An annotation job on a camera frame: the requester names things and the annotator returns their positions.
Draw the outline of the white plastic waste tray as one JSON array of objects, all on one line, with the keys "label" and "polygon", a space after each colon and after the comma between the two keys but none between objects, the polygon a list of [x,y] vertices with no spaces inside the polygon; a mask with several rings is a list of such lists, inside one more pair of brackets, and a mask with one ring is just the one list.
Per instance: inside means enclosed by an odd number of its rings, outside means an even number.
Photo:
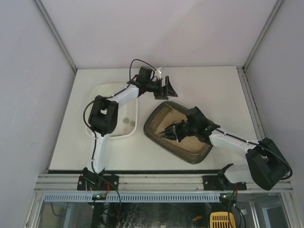
[{"label": "white plastic waste tray", "polygon": [[[126,83],[115,82],[108,84],[99,84],[94,87],[90,94],[89,101],[95,99],[96,96],[111,96],[121,91],[126,86]],[[126,103],[123,107],[119,108],[118,120],[115,130],[110,134],[112,139],[119,139],[127,136],[131,136],[137,127],[137,116],[138,116],[138,101],[133,99]],[[128,118],[129,123],[124,123],[123,119]],[[134,121],[135,126],[131,126],[130,122]]]}]

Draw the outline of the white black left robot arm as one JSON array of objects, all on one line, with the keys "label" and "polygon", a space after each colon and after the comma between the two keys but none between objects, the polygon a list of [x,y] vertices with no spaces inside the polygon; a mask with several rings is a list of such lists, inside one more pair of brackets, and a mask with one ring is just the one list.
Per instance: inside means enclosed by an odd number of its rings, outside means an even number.
[{"label": "white black left robot arm", "polygon": [[108,97],[98,95],[84,109],[83,120],[92,131],[94,141],[90,160],[83,169],[83,177],[92,184],[97,184],[102,178],[106,144],[110,134],[116,129],[119,109],[146,92],[153,93],[158,100],[178,97],[169,76],[157,77],[156,71],[153,67],[140,67],[138,74],[121,91]]}]

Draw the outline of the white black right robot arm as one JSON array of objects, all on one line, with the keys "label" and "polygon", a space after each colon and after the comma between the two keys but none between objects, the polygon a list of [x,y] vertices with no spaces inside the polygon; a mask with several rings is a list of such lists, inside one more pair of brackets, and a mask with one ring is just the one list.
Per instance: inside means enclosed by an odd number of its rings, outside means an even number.
[{"label": "white black right robot arm", "polygon": [[227,149],[246,159],[245,164],[230,163],[218,172],[218,184],[222,189],[253,181],[260,188],[271,190],[279,181],[292,177],[291,166],[273,140],[251,141],[229,133],[209,120],[198,107],[189,109],[186,117],[167,126],[161,131],[161,137],[180,143],[186,137],[195,136],[203,143]]}]

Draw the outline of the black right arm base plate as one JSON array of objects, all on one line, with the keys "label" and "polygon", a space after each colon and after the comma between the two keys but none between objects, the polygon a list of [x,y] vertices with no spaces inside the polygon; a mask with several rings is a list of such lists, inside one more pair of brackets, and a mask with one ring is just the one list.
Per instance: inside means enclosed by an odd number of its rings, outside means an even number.
[{"label": "black right arm base plate", "polygon": [[225,177],[216,175],[205,175],[202,177],[204,190],[234,190],[238,188],[239,190],[247,190],[245,183],[231,183]]}]

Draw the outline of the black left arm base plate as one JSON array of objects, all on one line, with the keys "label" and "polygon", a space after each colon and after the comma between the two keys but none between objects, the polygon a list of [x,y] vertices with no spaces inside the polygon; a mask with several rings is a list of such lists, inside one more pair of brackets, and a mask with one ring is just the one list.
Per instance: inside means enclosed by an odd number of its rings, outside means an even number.
[{"label": "black left arm base plate", "polygon": [[119,176],[117,175],[106,175],[102,177],[103,179],[97,178],[97,183],[92,183],[88,181],[83,175],[81,175],[78,179],[77,190],[85,191],[85,190],[116,190],[118,188]]}]

